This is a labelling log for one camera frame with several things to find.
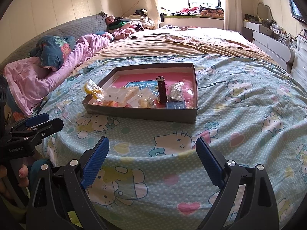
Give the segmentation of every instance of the metal screw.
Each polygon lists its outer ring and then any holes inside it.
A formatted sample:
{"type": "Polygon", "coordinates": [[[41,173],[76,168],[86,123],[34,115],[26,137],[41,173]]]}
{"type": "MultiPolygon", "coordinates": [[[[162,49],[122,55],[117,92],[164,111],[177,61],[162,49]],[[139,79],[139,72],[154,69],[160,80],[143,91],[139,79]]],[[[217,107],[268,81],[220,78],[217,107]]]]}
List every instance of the metal screw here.
{"type": "Polygon", "coordinates": [[[259,169],[259,170],[264,170],[264,166],[261,165],[261,164],[258,164],[258,165],[257,165],[257,169],[259,169]]]}
{"type": "Polygon", "coordinates": [[[41,166],[41,170],[46,170],[46,169],[48,169],[48,164],[43,164],[43,165],[41,166]]]}
{"type": "Polygon", "coordinates": [[[228,161],[227,161],[227,164],[228,164],[229,166],[234,166],[234,165],[235,165],[235,161],[233,161],[233,160],[228,160],[228,161]]]}
{"type": "Polygon", "coordinates": [[[71,166],[76,166],[78,164],[78,160],[71,160],[69,164],[71,166]]]}

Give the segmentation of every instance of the pink stuffed toy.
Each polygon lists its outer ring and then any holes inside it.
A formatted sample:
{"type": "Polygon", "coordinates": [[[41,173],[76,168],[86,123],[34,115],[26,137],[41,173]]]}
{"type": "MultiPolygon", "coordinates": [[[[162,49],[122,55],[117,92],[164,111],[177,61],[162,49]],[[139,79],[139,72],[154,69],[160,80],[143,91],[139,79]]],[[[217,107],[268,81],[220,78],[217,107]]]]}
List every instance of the pink stuffed toy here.
{"type": "Polygon", "coordinates": [[[112,35],[115,40],[120,40],[120,39],[125,39],[129,35],[134,34],[134,33],[135,33],[135,30],[133,28],[126,28],[126,29],[118,28],[112,33],[112,35]]]}
{"type": "Polygon", "coordinates": [[[114,22],[114,20],[115,20],[115,17],[114,17],[114,16],[108,16],[108,17],[106,18],[106,24],[109,25],[109,24],[111,24],[112,22],[114,22]]]}

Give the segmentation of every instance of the beige comforter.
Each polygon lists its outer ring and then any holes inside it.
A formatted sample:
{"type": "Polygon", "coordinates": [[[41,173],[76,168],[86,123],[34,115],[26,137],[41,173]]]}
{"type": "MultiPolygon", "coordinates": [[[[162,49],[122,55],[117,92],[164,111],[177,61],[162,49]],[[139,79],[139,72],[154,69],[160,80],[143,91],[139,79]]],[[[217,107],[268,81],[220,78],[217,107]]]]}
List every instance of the beige comforter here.
{"type": "Polygon", "coordinates": [[[248,58],[257,58],[277,65],[267,54],[255,53],[242,48],[221,47],[209,44],[191,44],[168,42],[165,36],[171,29],[157,29],[137,32],[126,39],[114,41],[101,51],[96,53],[91,59],[77,67],[72,75],[75,75],[80,69],[87,67],[95,60],[106,58],[120,58],[130,56],[166,56],[166,55],[190,55],[190,54],[221,54],[228,56],[242,56],[248,58]]]}

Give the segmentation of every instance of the light blue polka dot bedsheet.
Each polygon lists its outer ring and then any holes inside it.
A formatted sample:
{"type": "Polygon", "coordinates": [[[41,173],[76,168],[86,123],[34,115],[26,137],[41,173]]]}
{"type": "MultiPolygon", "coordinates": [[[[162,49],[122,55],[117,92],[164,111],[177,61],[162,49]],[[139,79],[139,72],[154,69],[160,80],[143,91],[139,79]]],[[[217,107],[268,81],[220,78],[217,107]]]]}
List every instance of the light blue polka dot bedsheet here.
{"type": "MultiPolygon", "coordinates": [[[[220,55],[96,61],[53,91],[41,113],[64,121],[61,132],[37,147],[56,166],[108,137],[109,154],[88,194],[97,212],[123,230],[197,228],[219,191],[194,149],[200,136],[226,159],[266,167],[280,228],[307,192],[307,93],[285,70],[264,61],[220,55]],[[115,67],[162,62],[194,63],[199,97],[195,124],[85,111],[82,87],[88,78],[98,83],[115,67]],[[174,153],[165,155],[170,149],[174,153]]],[[[243,191],[241,186],[229,222],[243,191]]]]}

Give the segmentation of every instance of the blue clamp pad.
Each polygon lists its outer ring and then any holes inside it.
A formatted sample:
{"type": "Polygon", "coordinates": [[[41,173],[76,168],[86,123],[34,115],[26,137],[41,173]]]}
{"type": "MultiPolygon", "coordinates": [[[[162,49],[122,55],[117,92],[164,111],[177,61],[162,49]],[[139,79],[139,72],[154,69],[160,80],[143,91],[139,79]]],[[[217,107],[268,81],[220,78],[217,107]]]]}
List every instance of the blue clamp pad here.
{"type": "Polygon", "coordinates": [[[26,126],[27,127],[33,127],[33,126],[39,125],[41,123],[47,122],[48,120],[49,120],[48,113],[39,114],[35,117],[30,117],[26,121],[26,126]]]}
{"type": "Polygon", "coordinates": [[[185,102],[167,102],[166,109],[186,109],[185,102]]]}
{"type": "Polygon", "coordinates": [[[212,184],[218,186],[219,189],[222,189],[225,185],[223,179],[224,170],[214,157],[209,146],[201,138],[196,141],[196,152],[205,167],[212,184]]]}
{"type": "Polygon", "coordinates": [[[83,168],[82,179],[80,182],[83,189],[86,189],[88,186],[93,184],[97,173],[109,152],[109,146],[109,140],[106,137],[100,140],[95,146],[95,148],[97,147],[96,150],[83,168]]]}

